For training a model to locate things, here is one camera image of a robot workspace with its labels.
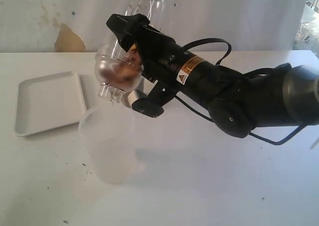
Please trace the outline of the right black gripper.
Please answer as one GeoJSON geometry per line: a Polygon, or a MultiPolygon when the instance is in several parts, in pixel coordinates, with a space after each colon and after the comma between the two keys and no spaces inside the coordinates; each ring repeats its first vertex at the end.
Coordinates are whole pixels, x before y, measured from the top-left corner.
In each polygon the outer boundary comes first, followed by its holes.
{"type": "Polygon", "coordinates": [[[147,97],[135,101],[132,109],[151,118],[164,113],[163,106],[177,94],[167,86],[186,86],[189,74],[180,73],[189,59],[185,52],[189,46],[180,46],[171,37],[148,26],[149,19],[143,14],[112,14],[106,21],[108,29],[116,36],[118,44],[129,51],[136,44],[142,63],[143,76],[151,82],[157,81],[147,97]]]}

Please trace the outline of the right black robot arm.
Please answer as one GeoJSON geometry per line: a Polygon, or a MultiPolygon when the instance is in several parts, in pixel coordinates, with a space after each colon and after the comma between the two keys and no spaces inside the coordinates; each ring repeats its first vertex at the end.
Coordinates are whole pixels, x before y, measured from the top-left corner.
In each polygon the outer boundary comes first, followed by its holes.
{"type": "Polygon", "coordinates": [[[179,46],[142,14],[113,14],[106,25],[123,50],[136,47],[143,77],[155,83],[147,96],[132,103],[137,112],[160,116],[163,106],[181,92],[208,111],[208,121],[237,138],[252,135],[257,127],[295,126],[288,135],[292,138],[319,123],[319,71],[315,68],[285,63],[240,73],[190,52],[203,44],[219,43],[219,38],[179,46]]]}

